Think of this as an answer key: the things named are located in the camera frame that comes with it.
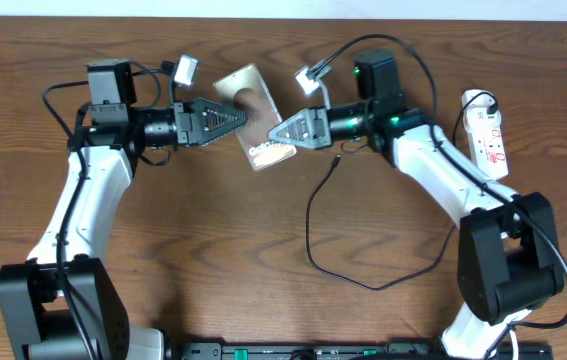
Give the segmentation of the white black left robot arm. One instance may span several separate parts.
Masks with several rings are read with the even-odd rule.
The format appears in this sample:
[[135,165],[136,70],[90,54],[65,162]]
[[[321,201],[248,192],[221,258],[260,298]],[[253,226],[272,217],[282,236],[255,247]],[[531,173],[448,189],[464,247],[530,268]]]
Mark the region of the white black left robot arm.
[[210,144],[247,114],[196,98],[137,105],[128,59],[87,67],[91,98],[67,134],[68,175],[49,225],[23,263],[0,269],[0,309],[17,359],[175,359],[161,330],[131,324],[106,271],[120,201],[147,149]]

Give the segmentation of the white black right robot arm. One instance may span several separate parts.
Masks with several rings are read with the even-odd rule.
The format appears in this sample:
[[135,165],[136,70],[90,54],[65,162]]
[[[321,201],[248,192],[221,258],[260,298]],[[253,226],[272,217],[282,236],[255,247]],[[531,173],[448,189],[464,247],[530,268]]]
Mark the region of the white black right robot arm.
[[567,290],[547,198],[521,195],[465,157],[432,115],[404,99],[394,54],[354,61],[360,102],[306,108],[272,128],[269,139],[319,150],[366,138],[389,165],[416,181],[459,231],[457,283],[463,305],[440,337],[440,355],[490,359],[503,338],[529,326],[527,316]]

